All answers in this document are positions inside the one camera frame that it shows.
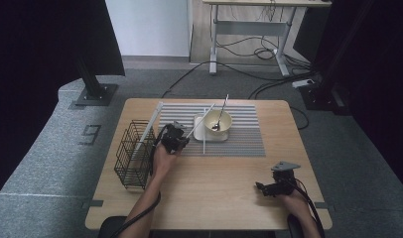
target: white tray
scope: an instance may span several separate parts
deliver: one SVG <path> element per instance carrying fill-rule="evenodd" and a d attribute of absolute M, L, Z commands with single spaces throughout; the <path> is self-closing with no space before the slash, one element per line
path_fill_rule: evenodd
<path fill-rule="evenodd" d="M 204 114 L 196 114 L 195 115 L 195 126 L 197 126 L 202 119 Z M 201 122 L 196 129 L 193 131 L 193 135 L 195 136 L 195 139 L 198 141 L 203 141 L 203 138 L 206 141 L 225 141 L 228 139 L 229 136 L 229 130 L 225 132 L 221 132 L 220 134 L 212 134 L 210 131 L 204 129 L 204 123 Z"/>

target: striped placemat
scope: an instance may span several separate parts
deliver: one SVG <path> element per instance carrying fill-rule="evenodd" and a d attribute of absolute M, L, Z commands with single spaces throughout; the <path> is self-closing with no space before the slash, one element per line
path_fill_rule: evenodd
<path fill-rule="evenodd" d="M 211 104 L 206 103 L 164 103 L 160 117 L 160 128 L 178 121 L 187 127 L 187 136 L 195 124 L 195 115 L 204 113 Z M 252 104 L 227 104 L 226 112 L 232 116 L 232 126 L 225 141 L 206 141 L 203 153 L 203 141 L 191 140 L 183 150 L 183 156 L 198 157 L 265 157 L 263 140 L 257 112 Z"/>

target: black wire basket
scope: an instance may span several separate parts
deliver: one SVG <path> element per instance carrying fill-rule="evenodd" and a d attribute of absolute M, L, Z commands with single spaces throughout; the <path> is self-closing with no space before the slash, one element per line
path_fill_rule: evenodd
<path fill-rule="evenodd" d="M 150 170 L 150 154 L 156 140 L 153 128 L 140 142 L 148 121 L 133 120 L 125 130 L 117 151 L 114 170 L 126 187 L 146 186 Z"/>

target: beige bowl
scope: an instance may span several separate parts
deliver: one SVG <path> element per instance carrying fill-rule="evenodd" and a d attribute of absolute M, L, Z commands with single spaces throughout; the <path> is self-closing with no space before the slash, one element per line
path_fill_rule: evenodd
<path fill-rule="evenodd" d="M 210 110 L 207 112 L 207 115 L 204 117 L 204 126 L 207 128 L 207 131 L 211 134 L 221 134 L 229 130 L 230 126 L 232 125 L 232 117 L 227 113 L 225 110 L 223 110 L 222 117 L 220 118 L 220 130 L 219 131 L 213 131 L 211 128 L 214 126 L 214 124 L 217 123 L 217 120 L 219 119 L 220 115 L 220 110 Z"/>

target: spoon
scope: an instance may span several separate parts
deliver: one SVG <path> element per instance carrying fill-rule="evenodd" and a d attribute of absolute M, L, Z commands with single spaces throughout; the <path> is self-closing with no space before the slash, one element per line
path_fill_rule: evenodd
<path fill-rule="evenodd" d="M 219 119 L 217 119 L 217 123 L 211 127 L 212 131 L 220 131 L 220 117 L 222 116 L 222 112 L 223 112 L 223 109 L 225 108 L 228 96 L 229 96 L 229 94 L 226 94 L 226 98 L 225 98 L 225 101 L 223 102 L 222 110 L 220 111 L 220 114 L 219 114 Z"/>

